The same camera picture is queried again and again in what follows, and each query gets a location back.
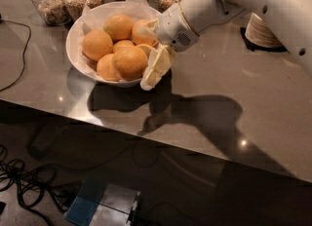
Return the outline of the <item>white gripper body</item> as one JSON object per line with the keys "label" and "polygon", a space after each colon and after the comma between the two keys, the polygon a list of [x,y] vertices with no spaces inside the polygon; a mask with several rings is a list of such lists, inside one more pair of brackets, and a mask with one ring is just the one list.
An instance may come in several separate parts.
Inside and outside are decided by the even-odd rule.
{"label": "white gripper body", "polygon": [[186,51],[199,39],[178,3],[173,4],[158,17],[156,35],[163,45],[169,45],[177,52]]}

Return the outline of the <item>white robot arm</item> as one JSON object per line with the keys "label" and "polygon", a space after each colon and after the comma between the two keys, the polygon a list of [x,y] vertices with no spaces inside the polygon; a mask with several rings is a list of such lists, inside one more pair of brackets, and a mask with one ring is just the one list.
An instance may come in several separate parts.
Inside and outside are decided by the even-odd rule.
{"label": "white robot arm", "polygon": [[149,91],[172,67],[176,52],[197,43],[208,28],[251,12],[312,72],[312,0],[181,0],[141,30],[154,32],[161,48],[151,53],[140,86]]}

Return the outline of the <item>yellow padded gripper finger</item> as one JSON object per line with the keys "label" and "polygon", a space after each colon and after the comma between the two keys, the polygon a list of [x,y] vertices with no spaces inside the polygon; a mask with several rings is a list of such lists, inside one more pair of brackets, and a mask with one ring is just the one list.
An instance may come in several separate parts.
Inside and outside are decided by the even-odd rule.
{"label": "yellow padded gripper finger", "polygon": [[176,59],[176,51],[170,46],[161,46],[153,49],[149,55],[148,65],[144,71],[140,86],[145,91],[150,91],[161,81],[171,69]]}
{"label": "yellow padded gripper finger", "polygon": [[140,20],[140,25],[137,29],[137,35],[140,37],[155,37],[156,36],[157,19]]}

